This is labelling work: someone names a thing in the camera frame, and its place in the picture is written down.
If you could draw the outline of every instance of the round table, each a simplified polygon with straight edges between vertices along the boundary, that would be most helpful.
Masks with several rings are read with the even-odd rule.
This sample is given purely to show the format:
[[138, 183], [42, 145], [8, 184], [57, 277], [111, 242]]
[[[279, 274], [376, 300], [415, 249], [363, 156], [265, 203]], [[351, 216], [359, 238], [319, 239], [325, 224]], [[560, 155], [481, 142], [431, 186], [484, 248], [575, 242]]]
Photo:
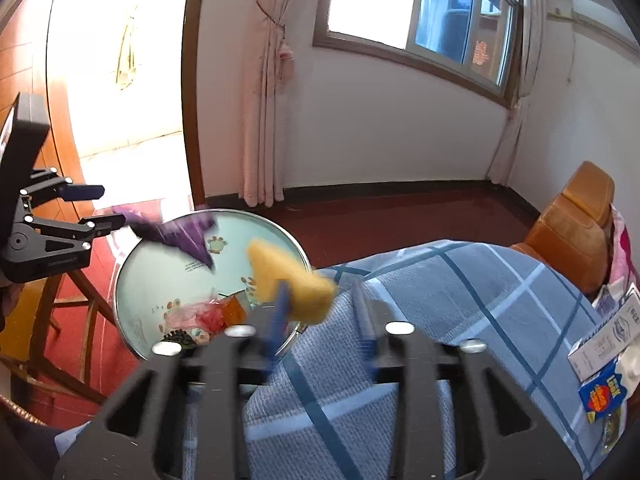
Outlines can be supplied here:
[[[166, 333], [164, 320], [171, 308], [241, 290], [246, 292], [252, 306], [257, 304], [252, 268], [246, 256], [246, 247], [252, 239], [262, 238], [289, 251], [309, 272], [312, 270], [300, 244], [274, 222], [245, 211], [207, 211], [216, 215], [218, 224], [205, 233], [214, 261], [213, 271], [177, 249], [150, 242], [137, 243], [118, 270], [113, 293], [114, 317], [126, 345], [141, 359], [146, 359], [153, 344]], [[302, 324], [291, 324], [278, 354], [286, 352], [305, 328]], [[198, 330], [191, 333], [196, 339], [200, 336]]]

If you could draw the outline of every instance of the metal screw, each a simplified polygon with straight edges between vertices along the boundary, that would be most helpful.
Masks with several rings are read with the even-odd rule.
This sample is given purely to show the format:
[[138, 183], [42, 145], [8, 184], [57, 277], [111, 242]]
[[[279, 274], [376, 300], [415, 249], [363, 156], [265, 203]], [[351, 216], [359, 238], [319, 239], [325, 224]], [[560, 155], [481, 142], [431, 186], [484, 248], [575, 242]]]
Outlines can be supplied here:
[[251, 337], [255, 334], [255, 327], [251, 325], [233, 325], [225, 328], [225, 335], [229, 337]]
[[467, 354], [479, 354], [486, 350], [486, 343], [479, 339], [467, 339], [460, 343], [460, 349]]
[[406, 321], [393, 321], [386, 324], [385, 330], [393, 335], [409, 335], [414, 333], [415, 326]]
[[180, 343], [175, 341], [159, 341], [151, 347], [151, 351], [156, 355], [178, 355], [182, 351]]

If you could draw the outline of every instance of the yellow sponge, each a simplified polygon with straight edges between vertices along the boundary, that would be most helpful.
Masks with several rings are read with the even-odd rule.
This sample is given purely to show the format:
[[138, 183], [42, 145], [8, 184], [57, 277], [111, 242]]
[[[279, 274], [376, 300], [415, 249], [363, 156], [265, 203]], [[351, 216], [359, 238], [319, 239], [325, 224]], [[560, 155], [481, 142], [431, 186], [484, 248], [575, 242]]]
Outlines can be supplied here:
[[307, 272], [290, 254], [263, 240], [252, 240], [246, 253], [254, 269], [258, 300], [274, 301], [278, 282], [286, 280], [291, 291], [290, 319], [308, 324], [324, 321], [337, 290], [332, 280]]

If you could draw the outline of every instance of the wooden door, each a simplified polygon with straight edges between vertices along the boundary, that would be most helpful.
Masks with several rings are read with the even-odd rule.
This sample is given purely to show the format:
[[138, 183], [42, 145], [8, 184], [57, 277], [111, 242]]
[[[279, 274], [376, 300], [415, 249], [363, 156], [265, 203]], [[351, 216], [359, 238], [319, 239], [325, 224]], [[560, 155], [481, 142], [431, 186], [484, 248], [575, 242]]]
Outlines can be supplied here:
[[[50, 75], [47, 66], [54, 2], [23, 0], [0, 34], [0, 124], [4, 123], [18, 92], [45, 96], [51, 131], [36, 167], [56, 168], [75, 182], [82, 183], [84, 179], [73, 142], [64, 78], [59, 68]], [[58, 199], [37, 208], [35, 213], [43, 218], [76, 222], [82, 216], [91, 215], [93, 210], [91, 202], [66, 203]]]

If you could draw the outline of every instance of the doorway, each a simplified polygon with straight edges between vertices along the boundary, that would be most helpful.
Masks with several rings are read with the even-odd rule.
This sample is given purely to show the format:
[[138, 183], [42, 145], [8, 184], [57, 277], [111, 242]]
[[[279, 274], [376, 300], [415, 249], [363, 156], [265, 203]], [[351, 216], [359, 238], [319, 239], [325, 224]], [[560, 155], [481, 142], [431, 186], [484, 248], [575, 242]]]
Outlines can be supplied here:
[[50, 35], [66, 48], [50, 42], [47, 71], [64, 76], [84, 180], [106, 189], [98, 210], [191, 193], [180, 95], [184, 5], [54, 1]]

